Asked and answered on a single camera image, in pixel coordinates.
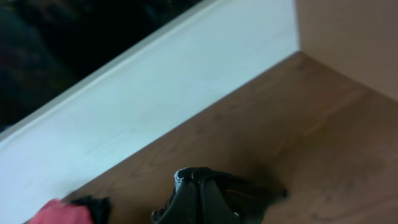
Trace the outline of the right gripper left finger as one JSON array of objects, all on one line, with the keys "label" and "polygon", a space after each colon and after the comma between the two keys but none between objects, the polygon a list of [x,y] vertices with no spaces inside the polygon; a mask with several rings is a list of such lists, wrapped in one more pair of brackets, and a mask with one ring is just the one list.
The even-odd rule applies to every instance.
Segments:
[{"label": "right gripper left finger", "polygon": [[175,188],[165,206],[154,211],[154,224],[198,223],[198,187],[188,177],[174,175]]}]

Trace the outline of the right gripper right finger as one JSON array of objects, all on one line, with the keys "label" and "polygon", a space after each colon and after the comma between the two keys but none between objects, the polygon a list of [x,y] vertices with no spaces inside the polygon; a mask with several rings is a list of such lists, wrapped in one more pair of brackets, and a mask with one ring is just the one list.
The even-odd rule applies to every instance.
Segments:
[{"label": "right gripper right finger", "polygon": [[239,215],[236,215],[224,199],[222,188],[236,178],[226,174],[203,174],[200,177],[200,204],[201,217],[204,224],[242,224]]}]

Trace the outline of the black printed cycling jersey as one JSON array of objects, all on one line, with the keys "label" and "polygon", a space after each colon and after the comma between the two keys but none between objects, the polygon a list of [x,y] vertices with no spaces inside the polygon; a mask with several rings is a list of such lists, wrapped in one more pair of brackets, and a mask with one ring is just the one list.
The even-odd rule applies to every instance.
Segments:
[{"label": "black printed cycling jersey", "polygon": [[[188,177],[197,184],[198,223],[196,224],[204,224],[201,217],[200,177],[203,174],[232,174],[212,170],[208,167],[186,167],[176,171],[175,174],[180,174],[182,177]],[[236,215],[240,216],[242,224],[261,223],[267,208],[286,199],[288,196],[287,189],[275,192],[268,187],[255,184],[250,180],[246,180],[236,175],[232,176],[236,178],[235,182],[230,182],[225,189],[222,188],[221,183],[218,182],[218,187],[222,190],[224,199],[231,207],[232,211]],[[151,214],[151,222],[154,223],[154,212]]]}]

